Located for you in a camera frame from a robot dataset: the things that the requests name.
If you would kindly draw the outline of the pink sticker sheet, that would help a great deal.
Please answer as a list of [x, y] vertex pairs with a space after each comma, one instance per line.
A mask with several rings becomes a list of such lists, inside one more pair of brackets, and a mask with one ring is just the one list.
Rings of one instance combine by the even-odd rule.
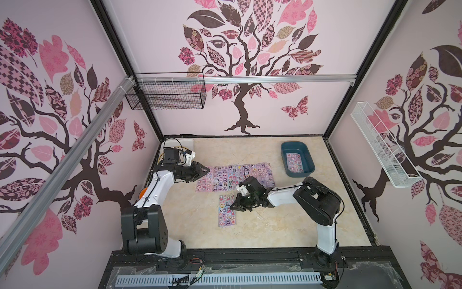
[[209, 172], [199, 179], [196, 184], [196, 192], [213, 191], [213, 167], [208, 167]]

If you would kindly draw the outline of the character sticker sheet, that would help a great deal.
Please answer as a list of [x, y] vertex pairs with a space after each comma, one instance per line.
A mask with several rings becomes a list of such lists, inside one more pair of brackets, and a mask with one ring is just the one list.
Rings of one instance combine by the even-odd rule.
[[235, 190], [236, 186], [239, 185], [244, 179], [243, 166], [239, 164], [233, 164], [227, 167], [227, 188], [228, 191]]
[[212, 189], [213, 191], [228, 191], [227, 166], [213, 167]]
[[266, 189], [272, 188], [275, 186], [274, 176], [269, 163], [258, 163], [257, 168], [257, 180], [263, 185]]

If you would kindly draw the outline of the teal plastic storage box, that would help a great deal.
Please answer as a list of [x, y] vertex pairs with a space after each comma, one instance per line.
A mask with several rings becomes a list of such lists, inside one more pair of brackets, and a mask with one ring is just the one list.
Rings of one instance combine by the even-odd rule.
[[315, 172], [315, 163], [303, 142], [283, 142], [281, 144], [281, 154], [285, 172], [291, 178], [309, 177]]

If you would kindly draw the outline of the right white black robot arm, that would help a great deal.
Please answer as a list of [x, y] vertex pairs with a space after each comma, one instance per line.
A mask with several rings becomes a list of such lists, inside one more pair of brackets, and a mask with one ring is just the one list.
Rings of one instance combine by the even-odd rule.
[[317, 251], [326, 256], [338, 247], [337, 218], [342, 214], [342, 198], [313, 177], [284, 188], [265, 188], [255, 177], [248, 177], [237, 186], [238, 194], [231, 210], [252, 211], [255, 208], [274, 208], [298, 204], [317, 225]]

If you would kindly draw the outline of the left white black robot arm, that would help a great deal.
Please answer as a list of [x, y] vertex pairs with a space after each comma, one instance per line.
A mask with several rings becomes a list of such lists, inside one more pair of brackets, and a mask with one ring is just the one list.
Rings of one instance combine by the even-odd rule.
[[195, 156], [190, 149], [163, 149], [163, 159], [151, 168], [144, 193], [132, 207], [122, 211], [125, 254], [171, 259], [182, 255], [184, 242], [169, 237], [162, 204], [175, 184], [195, 182], [210, 172], [208, 167], [194, 160]]

